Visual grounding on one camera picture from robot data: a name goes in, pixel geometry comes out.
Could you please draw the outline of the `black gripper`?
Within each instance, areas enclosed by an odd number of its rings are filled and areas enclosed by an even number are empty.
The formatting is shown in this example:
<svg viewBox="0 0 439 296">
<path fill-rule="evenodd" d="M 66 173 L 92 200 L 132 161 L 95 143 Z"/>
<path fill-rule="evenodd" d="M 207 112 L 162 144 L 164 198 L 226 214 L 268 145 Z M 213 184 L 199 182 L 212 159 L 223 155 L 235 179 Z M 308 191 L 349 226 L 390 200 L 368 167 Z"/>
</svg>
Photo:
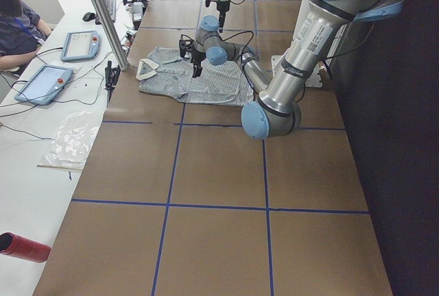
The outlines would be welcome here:
<svg viewBox="0 0 439 296">
<path fill-rule="evenodd" d="M 219 29 L 218 32 L 222 33 L 224 30 L 224 18 L 227 11 L 229 11 L 229 1 L 218 1 L 217 11 L 219 12 Z"/>
<path fill-rule="evenodd" d="M 193 63 L 193 75 L 192 77 L 201 76 L 202 67 L 201 63 L 206 59 L 206 53 L 193 47 L 191 50 L 191 62 Z"/>
</svg>

